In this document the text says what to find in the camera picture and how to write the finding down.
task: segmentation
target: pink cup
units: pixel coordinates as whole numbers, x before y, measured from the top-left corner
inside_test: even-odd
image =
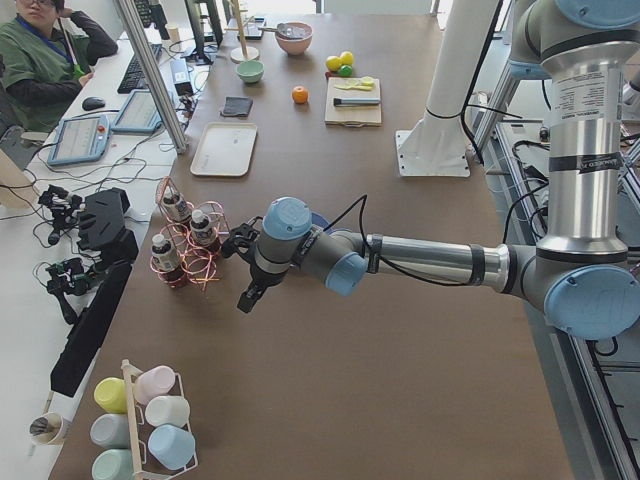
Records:
[[[138,403],[148,404],[153,398],[165,395],[176,383],[176,373],[166,365],[152,368],[140,375],[133,384],[133,396]]]

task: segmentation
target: blue joint cap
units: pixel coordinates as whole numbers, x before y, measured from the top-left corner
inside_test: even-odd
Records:
[[[640,316],[640,283],[613,265],[574,270],[555,283],[544,300],[547,320],[585,340],[615,337]]]
[[[302,201],[282,197],[269,205],[262,230],[276,240],[295,240],[311,229],[311,210]]]
[[[547,80],[551,75],[539,63],[517,62],[509,59],[509,73],[518,80]]]
[[[640,0],[556,0],[562,14],[595,30],[626,28],[640,22]]]
[[[324,285],[346,297],[356,289],[366,270],[365,259],[356,252],[349,252],[333,266]]]

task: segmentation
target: brown table surface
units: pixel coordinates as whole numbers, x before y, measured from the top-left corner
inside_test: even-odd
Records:
[[[293,18],[278,17],[272,23]],[[441,33],[428,16],[305,16],[314,38],[288,57],[266,33],[263,80],[244,86],[227,35],[172,178],[193,203],[216,200],[232,226],[297,196],[327,218],[363,193],[368,232],[495,246],[500,225],[483,170],[468,179],[401,178],[394,134],[421,118]],[[328,55],[352,50],[358,75],[380,78],[383,126],[324,124]],[[290,98],[294,85],[308,105]],[[189,173],[198,135],[225,96],[254,99],[249,173]],[[226,119],[235,122],[243,120]],[[170,290],[148,267],[156,216],[50,478],[90,477],[100,449],[93,389],[127,358],[182,374],[200,465],[181,478],[243,480],[572,478],[522,304],[488,288],[443,288],[368,276],[342,298],[290,273],[253,313],[236,309],[249,283],[221,260],[205,293]],[[357,228],[357,215],[342,224]]]

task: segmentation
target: pink bowl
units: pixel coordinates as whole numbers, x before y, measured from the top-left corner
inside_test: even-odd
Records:
[[[276,42],[278,42],[280,48],[287,52],[289,55],[301,55],[307,48],[309,48],[309,45],[311,45],[313,30],[310,25],[302,22],[287,22],[287,24],[294,27],[303,28],[307,32],[307,36],[304,38],[297,38],[295,40],[292,40],[283,37],[278,32],[276,32]]]

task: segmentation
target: white desk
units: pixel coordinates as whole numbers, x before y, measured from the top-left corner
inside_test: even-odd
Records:
[[[81,104],[82,100],[89,96],[104,98],[105,109],[116,110],[122,106],[126,95],[118,94],[116,88],[132,57],[132,49],[127,40],[120,40],[119,46],[117,55],[99,61],[94,78],[73,102],[66,117],[86,113],[82,110]],[[161,59],[160,65],[163,73],[169,68],[166,54]],[[204,75],[199,77],[198,85],[204,81],[203,77]],[[174,91],[172,85],[168,86],[170,92]],[[96,187],[87,188],[86,182],[97,182],[104,178],[109,172],[109,167],[144,138],[146,137],[112,135],[107,151],[99,161],[56,168],[57,173],[49,170],[44,164],[49,154],[48,149],[45,149],[41,152],[40,158],[32,160],[28,169],[39,179],[36,185],[41,192],[46,190],[49,184],[54,184],[86,197],[96,191]],[[169,135],[163,132],[140,145],[135,157],[147,162],[140,176],[155,179],[169,174],[176,153],[172,148]],[[110,176],[133,177],[141,165],[140,161],[131,160],[126,165],[115,167]],[[97,167],[105,168],[89,173]],[[74,176],[85,174],[87,176],[78,180],[61,171],[69,172]],[[118,182],[104,184],[104,188],[107,189],[111,187],[124,189],[131,203],[131,209],[125,215],[143,221],[155,211],[156,186],[156,181],[148,180],[135,180],[130,184]],[[25,213],[30,211],[9,210],[0,206],[1,218]],[[60,447],[56,446],[31,448],[28,428],[31,421],[42,413],[50,389],[49,374],[64,349],[66,336],[71,327],[64,322],[57,300],[38,284],[32,271],[40,262],[54,263],[77,256],[73,253],[78,251],[77,235],[76,231],[73,231],[71,238],[63,236],[58,245],[45,249],[32,235],[33,228],[40,222],[42,220],[35,214],[0,222],[2,238],[0,264],[3,272],[3,288],[0,290],[3,309],[0,361],[5,370],[0,390],[4,412],[2,422],[4,428],[0,436],[0,465],[3,466],[2,478],[7,479],[47,478],[60,451]],[[140,244],[144,239],[147,224],[127,220],[127,228],[134,232]],[[50,227],[46,225],[36,230],[45,244],[50,231]],[[44,268],[40,269],[40,279],[45,283],[46,277],[48,275]],[[88,304],[91,297],[85,295],[79,298],[73,296],[67,298],[79,312]],[[84,383],[73,399],[55,394],[49,410],[73,419],[83,391]]]

